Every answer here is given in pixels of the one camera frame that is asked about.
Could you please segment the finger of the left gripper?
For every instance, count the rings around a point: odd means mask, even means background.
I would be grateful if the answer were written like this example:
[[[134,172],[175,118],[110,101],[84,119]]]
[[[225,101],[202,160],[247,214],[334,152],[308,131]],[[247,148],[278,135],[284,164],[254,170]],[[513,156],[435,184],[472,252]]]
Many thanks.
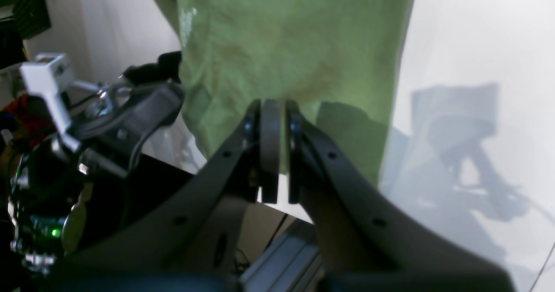
[[[155,81],[181,83],[179,66],[181,52],[167,52],[160,55],[155,63],[131,66],[124,71],[124,78],[133,84],[147,84]]]

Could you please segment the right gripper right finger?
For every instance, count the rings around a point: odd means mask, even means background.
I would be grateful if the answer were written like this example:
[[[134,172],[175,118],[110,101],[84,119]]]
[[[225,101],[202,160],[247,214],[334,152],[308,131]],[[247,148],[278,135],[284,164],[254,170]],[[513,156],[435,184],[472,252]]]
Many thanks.
[[[318,292],[513,292],[500,266],[444,239],[392,204],[337,144],[285,103],[289,202],[317,232]]]

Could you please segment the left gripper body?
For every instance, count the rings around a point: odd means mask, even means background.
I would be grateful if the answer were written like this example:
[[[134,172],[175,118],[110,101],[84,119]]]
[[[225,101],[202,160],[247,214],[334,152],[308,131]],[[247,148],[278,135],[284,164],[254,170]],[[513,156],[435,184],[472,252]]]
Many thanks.
[[[139,163],[144,143],[176,120],[185,94],[179,84],[114,84],[83,110],[69,133],[81,142],[78,170],[126,178]]]

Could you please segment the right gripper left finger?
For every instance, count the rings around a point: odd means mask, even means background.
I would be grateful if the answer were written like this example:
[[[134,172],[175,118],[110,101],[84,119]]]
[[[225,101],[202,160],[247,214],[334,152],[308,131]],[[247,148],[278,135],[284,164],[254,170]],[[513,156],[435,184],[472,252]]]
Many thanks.
[[[59,262],[50,292],[242,292],[232,267],[246,209],[276,204],[280,103],[255,100],[186,185],[116,235]]]

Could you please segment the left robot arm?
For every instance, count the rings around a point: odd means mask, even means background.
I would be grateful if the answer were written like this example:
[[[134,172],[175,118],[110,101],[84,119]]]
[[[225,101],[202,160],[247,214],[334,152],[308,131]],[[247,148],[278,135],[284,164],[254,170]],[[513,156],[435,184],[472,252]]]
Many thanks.
[[[26,92],[1,110],[1,290],[37,292],[66,256],[119,233],[192,174],[143,154],[175,123],[182,51],[81,81],[65,53],[20,62]]]

